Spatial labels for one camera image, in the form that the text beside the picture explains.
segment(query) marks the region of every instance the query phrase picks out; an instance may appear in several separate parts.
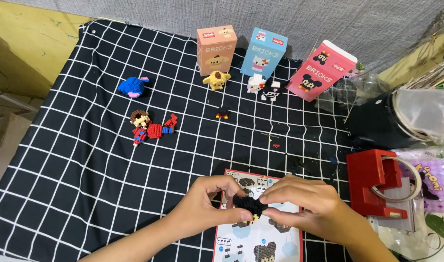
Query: hand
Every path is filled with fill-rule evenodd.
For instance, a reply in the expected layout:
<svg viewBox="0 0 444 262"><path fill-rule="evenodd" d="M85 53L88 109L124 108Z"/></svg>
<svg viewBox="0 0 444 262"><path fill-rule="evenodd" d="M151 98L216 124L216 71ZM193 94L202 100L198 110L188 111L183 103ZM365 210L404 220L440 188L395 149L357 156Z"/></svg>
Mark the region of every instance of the hand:
<svg viewBox="0 0 444 262"><path fill-rule="evenodd" d="M269 207L262 214L345 247L355 247L364 239L377 237L370 223L344 203L335 188L324 181L287 174L259 200L262 204L290 202L304 207L305 210L297 213Z"/></svg>
<svg viewBox="0 0 444 262"><path fill-rule="evenodd" d="M226 209L212 206L211 199L225 191ZM178 224L178 239L198 234L208 228L222 224L234 224L252 221L251 212L242 208L233 208L232 197L245 196L245 192L232 176L218 175L199 177L193 183L180 203L166 216L166 220Z"/></svg>

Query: instruction manual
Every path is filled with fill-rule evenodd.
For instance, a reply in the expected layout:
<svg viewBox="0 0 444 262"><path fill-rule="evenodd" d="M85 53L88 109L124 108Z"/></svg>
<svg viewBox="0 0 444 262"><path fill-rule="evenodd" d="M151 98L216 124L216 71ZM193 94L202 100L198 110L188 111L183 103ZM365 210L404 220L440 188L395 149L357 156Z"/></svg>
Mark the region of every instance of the instruction manual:
<svg viewBox="0 0 444 262"><path fill-rule="evenodd" d="M257 175L231 169L225 175L233 176L247 195L254 199L278 182L279 178ZM298 212L301 208L290 202L269 206L280 211ZM222 192L220 209L226 208ZM302 233L262 215L252 223L225 224L217 227L213 262L302 262Z"/></svg>

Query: blue box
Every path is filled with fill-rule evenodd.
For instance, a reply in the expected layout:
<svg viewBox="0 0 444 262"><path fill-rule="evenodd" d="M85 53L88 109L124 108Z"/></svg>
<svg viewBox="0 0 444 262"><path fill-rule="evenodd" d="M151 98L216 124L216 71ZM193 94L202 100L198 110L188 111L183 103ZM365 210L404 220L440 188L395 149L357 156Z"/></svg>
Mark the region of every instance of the blue box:
<svg viewBox="0 0 444 262"><path fill-rule="evenodd" d="M255 27L240 72L269 78L287 50L288 38Z"/></svg>

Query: peach box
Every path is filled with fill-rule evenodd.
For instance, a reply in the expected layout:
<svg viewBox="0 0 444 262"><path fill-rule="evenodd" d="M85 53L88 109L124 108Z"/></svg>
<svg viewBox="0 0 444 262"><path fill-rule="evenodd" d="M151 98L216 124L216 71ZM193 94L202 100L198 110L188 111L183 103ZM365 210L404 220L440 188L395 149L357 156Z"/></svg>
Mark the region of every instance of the peach box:
<svg viewBox="0 0 444 262"><path fill-rule="evenodd" d="M197 30L197 62L201 76L213 71L228 72L238 40L232 26Z"/></svg>

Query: tape roll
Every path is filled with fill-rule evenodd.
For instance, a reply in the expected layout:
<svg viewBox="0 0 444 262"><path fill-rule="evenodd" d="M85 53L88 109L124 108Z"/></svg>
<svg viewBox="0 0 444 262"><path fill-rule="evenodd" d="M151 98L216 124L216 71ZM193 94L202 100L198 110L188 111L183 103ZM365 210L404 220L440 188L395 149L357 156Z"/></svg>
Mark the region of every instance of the tape roll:
<svg viewBox="0 0 444 262"><path fill-rule="evenodd" d="M379 191L375 186L371 187L371 190L380 198L385 199L387 202L389 203L400 203L400 202L405 202L407 200L411 200L413 198L415 198L419 192L421 191L421 186L423 181L421 180L421 176L419 176L418 171L416 170L416 168L414 168L414 166L412 166L409 162L400 159L400 158L396 158L396 157L382 157L382 160L386 160L386 159L392 159L395 161L398 161L404 165L406 165L406 167L408 167L411 171L411 173L413 173L414 176L414 181L415 181L415 185L413 188L413 191L411 191L411 194L408 195L405 198L401 198L401 199L392 199L392 198L388 198L386 197L384 194L382 194L381 191Z"/></svg>

